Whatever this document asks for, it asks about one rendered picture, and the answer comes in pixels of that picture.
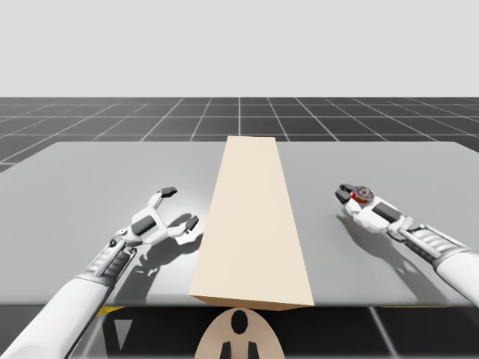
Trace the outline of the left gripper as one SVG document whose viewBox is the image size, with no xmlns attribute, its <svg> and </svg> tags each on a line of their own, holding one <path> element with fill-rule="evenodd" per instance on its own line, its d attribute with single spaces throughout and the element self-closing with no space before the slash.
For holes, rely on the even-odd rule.
<svg viewBox="0 0 479 359">
<path fill-rule="evenodd" d="M 157 210 L 166 198 L 177 193 L 175 187 L 158 190 L 147 202 L 147 207 L 132 217 L 132 223 L 126 229 L 126 242 L 131 246 L 154 246 L 168 236 L 177 238 L 190 233 L 198 224 L 199 218 L 195 215 L 174 227 L 167 228 Z"/>
</svg>

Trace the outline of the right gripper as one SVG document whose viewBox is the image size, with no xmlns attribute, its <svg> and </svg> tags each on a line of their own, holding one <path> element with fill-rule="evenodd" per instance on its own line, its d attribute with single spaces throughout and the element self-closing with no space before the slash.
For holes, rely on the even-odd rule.
<svg viewBox="0 0 479 359">
<path fill-rule="evenodd" d="M 355 186 L 341 184 L 335 192 L 336 198 L 344 208 L 344 211 L 353 221 L 371 233 L 385 233 L 391 230 L 397 231 L 405 221 L 405 216 L 392 206 L 389 202 L 380 197 L 375 197 L 369 203 L 360 204 L 353 199 L 352 191 Z"/>
</svg>

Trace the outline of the red and white can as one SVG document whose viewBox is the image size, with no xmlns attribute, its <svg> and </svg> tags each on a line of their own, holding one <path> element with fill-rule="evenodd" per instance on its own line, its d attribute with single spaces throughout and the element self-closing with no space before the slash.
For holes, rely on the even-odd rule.
<svg viewBox="0 0 479 359">
<path fill-rule="evenodd" d="M 373 202 L 375 194 L 366 186 L 356 186 L 351 191 L 351 198 L 359 205 L 365 206 Z"/>
</svg>

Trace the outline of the tall board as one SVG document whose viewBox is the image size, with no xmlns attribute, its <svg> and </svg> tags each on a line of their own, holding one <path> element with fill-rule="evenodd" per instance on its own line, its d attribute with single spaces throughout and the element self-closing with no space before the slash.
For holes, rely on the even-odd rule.
<svg viewBox="0 0 479 359">
<path fill-rule="evenodd" d="M 313 306 L 274 138 L 228 137 L 189 294 L 226 307 Z"/>
</svg>

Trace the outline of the tan robot part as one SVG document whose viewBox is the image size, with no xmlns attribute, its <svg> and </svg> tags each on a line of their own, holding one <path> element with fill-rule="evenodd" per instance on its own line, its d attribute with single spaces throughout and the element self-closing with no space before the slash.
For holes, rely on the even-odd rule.
<svg viewBox="0 0 479 359">
<path fill-rule="evenodd" d="M 207 327 L 194 359 L 285 359 L 269 323 L 245 308 L 226 310 Z"/>
</svg>

